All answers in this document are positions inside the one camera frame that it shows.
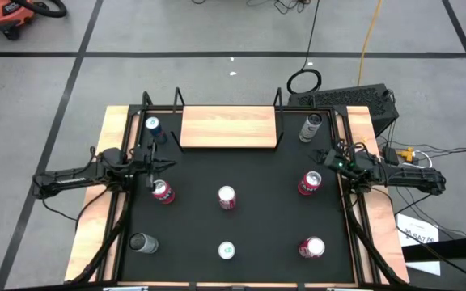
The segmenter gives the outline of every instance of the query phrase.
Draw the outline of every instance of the blue can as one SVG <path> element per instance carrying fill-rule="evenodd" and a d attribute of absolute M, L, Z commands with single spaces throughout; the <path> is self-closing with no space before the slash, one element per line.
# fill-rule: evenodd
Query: blue can
<path fill-rule="evenodd" d="M 145 126 L 149 129 L 150 134 L 152 134 L 157 144 L 162 145 L 167 142 L 167 135 L 161 128 L 161 124 L 157 117 L 149 117 L 149 119 L 145 121 Z"/>

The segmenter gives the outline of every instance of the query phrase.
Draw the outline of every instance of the wooden block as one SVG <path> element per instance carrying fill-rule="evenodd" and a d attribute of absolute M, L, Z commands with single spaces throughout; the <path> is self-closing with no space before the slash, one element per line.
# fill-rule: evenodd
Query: wooden block
<path fill-rule="evenodd" d="M 274 107 L 186 106 L 180 144 L 187 148 L 274 148 Z"/>

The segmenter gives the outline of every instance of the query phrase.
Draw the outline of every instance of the paper sign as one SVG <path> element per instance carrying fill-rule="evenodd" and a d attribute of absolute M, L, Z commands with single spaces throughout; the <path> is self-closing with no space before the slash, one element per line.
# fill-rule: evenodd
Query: paper sign
<path fill-rule="evenodd" d="M 430 223 L 398 214 L 396 224 L 406 234 L 413 236 L 422 243 L 436 243 L 438 241 L 438 229 Z M 398 236 L 400 244 L 403 247 L 419 244 L 417 241 L 401 232 L 398 233 Z M 410 268 L 440 276 L 440 262 L 438 261 L 405 264 Z"/>

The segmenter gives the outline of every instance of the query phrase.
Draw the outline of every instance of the can lid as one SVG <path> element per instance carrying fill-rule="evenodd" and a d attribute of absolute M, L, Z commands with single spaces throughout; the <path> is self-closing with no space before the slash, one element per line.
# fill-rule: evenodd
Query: can lid
<path fill-rule="evenodd" d="M 220 200 L 229 201 L 235 198 L 235 190 L 230 186 L 224 186 L 218 190 Z"/>
<path fill-rule="evenodd" d="M 307 173 L 307 183 L 312 186 L 317 186 L 321 184 L 321 175 L 316 171 L 309 171 Z"/>
<path fill-rule="evenodd" d="M 148 129 L 155 129 L 159 126 L 159 119 L 157 117 L 149 117 L 149 119 L 145 121 L 145 126 Z"/>
<path fill-rule="evenodd" d="M 145 235 L 141 233 L 136 233 L 136 234 L 133 234 L 132 237 L 130 237 L 129 247 L 133 251 L 139 251 L 145 246 L 145 243 L 146 243 Z"/>
<path fill-rule="evenodd" d="M 167 183 L 163 180 L 154 181 L 154 194 L 161 194 L 167 189 Z"/>
<path fill-rule="evenodd" d="M 319 114 L 312 113 L 308 116 L 308 122 L 310 122 L 313 125 L 321 124 L 321 121 L 323 121 L 323 119 Z"/>
<path fill-rule="evenodd" d="M 231 242 L 223 242 L 218 246 L 218 255 L 223 259 L 231 259 L 235 255 L 235 246 Z"/>
<path fill-rule="evenodd" d="M 311 238 L 308 241 L 308 251 L 310 251 L 314 255 L 323 255 L 324 242 L 316 237 Z"/>

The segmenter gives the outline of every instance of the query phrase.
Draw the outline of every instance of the orange vacuum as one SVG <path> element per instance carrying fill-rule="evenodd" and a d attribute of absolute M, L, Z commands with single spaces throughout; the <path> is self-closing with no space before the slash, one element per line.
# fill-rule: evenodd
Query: orange vacuum
<path fill-rule="evenodd" d="M 47 17 L 61 18 L 67 10 L 61 0 L 51 0 L 58 11 L 51 11 L 43 2 L 32 0 L 0 0 L 0 31 L 9 40 L 19 38 L 19 27 L 32 21 L 35 13 Z"/>

